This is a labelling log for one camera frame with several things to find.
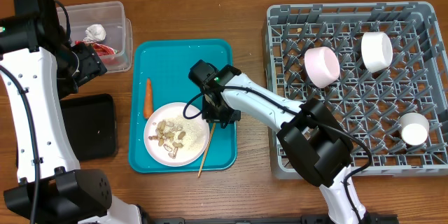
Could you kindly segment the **red snack wrapper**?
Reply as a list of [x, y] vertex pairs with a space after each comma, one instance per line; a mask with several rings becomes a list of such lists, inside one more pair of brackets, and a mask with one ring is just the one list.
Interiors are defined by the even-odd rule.
[[106, 56], [106, 55], [114, 55], [117, 53], [117, 50], [96, 42], [86, 42], [86, 41], [75, 41], [75, 44], [81, 44], [84, 43], [87, 46], [92, 46], [94, 48], [94, 51], [98, 54], [98, 56]]

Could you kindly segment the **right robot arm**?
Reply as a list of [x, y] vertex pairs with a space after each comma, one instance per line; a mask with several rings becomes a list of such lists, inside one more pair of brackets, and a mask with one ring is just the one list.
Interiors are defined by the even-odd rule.
[[200, 60], [190, 68], [188, 77], [200, 89], [199, 117], [227, 127], [247, 113], [264, 123], [276, 134], [294, 170], [319, 188], [332, 222], [370, 222], [351, 180], [372, 164], [369, 156], [362, 167], [352, 169], [354, 146], [364, 151], [368, 147], [347, 133], [321, 101], [312, 98], [300, 102], [281, 97], [231, 65], [217, 69]]

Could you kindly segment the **white round plate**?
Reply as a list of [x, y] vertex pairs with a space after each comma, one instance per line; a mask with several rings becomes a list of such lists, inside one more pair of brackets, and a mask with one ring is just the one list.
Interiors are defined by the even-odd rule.
[[193, 116], [200, 110], [183, 102], [158, 108], [143, 133], [148, 154], [161, 165], [182, 167], [196, 161], [208, 146], [209, 124]]

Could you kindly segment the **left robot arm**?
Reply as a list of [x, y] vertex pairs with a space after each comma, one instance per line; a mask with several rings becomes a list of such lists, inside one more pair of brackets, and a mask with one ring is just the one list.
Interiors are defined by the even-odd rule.
[[56, 0], [14, 0], [1, 20], [1, 77], [17, 139], [17, 182], [7, 208], [31, 223], [149, 223], [147, 213], [111, 192], [98, 169], [82, 169], [60, 101], [106, 72], [95, 49], [71, 45]]

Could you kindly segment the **orange carrot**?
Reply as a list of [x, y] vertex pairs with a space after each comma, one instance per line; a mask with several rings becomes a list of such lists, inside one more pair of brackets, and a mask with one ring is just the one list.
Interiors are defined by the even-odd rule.
[[145, 119], [149, 119], [153, 114], [153, 89], [151, 80], [146, 80], [146, 93], [143, 103], [143, 116]]

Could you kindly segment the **pink bowl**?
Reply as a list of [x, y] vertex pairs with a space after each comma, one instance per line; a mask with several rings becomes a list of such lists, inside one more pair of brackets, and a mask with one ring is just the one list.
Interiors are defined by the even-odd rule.
[[340, 77], [340, 63], [328, 47], [308, 49], [304, 66], [310, 81], [318, 88], [325, 88]]

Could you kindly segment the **white bowl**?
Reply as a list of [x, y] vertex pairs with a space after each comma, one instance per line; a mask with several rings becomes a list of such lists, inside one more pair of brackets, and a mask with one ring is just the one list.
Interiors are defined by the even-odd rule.
[[364, 33], [361, 57], [365, 68], [372, 73], [388, 68], [393, 59], [393, 47], [388, 35], [382, 31]]

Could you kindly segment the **foil ball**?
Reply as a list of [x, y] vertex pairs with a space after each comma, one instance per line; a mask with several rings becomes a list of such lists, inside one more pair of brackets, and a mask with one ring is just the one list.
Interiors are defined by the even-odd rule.
[[106, 30], [101, 24], [92, 24], [85, 30], [84, 42], [96, 43], [104, 41]]

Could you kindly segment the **peanuts pile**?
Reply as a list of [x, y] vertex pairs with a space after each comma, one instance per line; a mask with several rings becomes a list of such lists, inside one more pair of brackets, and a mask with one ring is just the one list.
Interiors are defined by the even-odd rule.
[[176, 124], [173, 120], [161, 120], [153, 122], [155, 133], [148, 137], [149, 140], [156, 140], [159, 147], [163, 147], [171, 159], [175, 159], [180, 148], [183, 147], [183, 138], [186, 132], [183, 126]]

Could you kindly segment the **small white cup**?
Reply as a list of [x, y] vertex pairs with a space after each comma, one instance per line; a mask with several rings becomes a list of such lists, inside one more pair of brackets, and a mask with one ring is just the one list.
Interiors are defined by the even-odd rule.
[[406, 113], [399, 118], [402, 140], [411, 146], [423, 144], [429, 135], [429, 121], [420, 113]]

